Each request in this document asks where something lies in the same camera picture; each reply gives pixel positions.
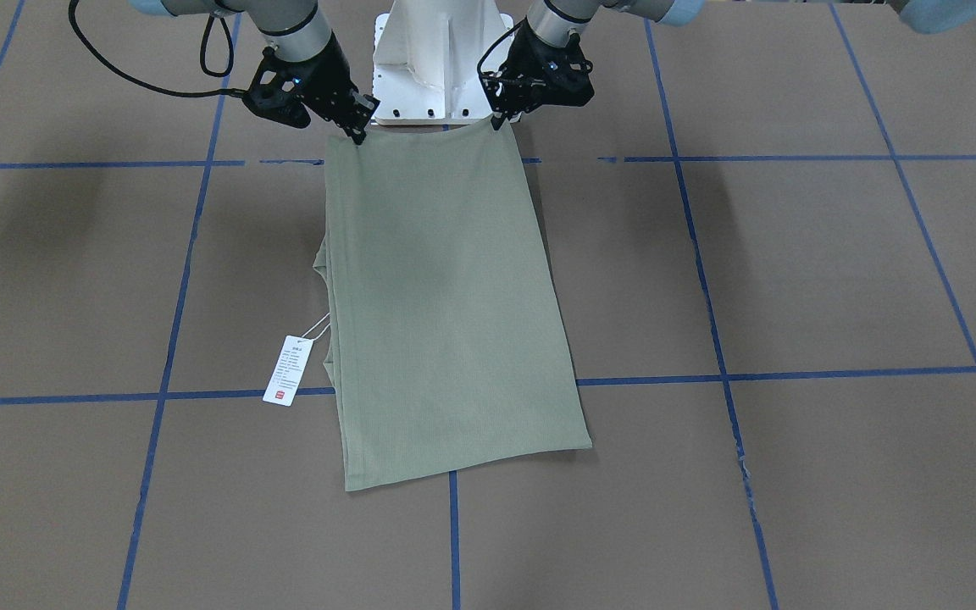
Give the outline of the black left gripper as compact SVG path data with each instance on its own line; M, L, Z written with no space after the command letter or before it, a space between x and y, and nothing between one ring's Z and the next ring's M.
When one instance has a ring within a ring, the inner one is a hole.
M488 72L485 61L505 39L512 37L507 58ZM580 47L576 30L564 34L564 47L543 42L528 22L519 22L496 39L478 62L478 80L491 105L491 127L500 130L520 114L542 105L584 107L594 96L590 81L593 64Z

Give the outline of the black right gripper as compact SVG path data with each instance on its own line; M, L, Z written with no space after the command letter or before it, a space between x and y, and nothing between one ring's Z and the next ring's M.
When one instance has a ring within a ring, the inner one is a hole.
M301 62L284 61L266 47L242 101L261 119L298 129L309 127L313 112L336 123L356 146L367 139L367 126L380 104L350 80L336 35L330 35L318 55Z

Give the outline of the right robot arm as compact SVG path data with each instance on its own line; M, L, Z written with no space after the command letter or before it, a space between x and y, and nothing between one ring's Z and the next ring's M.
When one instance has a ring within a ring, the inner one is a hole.
M298 129L332 121L356 144L379 101L353 84L350 67L317 1L133 1L141 13L177 17L247 13L267 46L241 100L252 114Z

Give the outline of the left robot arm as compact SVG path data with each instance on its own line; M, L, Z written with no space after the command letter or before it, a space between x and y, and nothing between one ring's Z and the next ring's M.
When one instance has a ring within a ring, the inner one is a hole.
M580 43L600 10L658 25L688 25L702 1L535 1L525 19L496 39L477 63L491 126L541 107L584 107L594 97L593 64Z

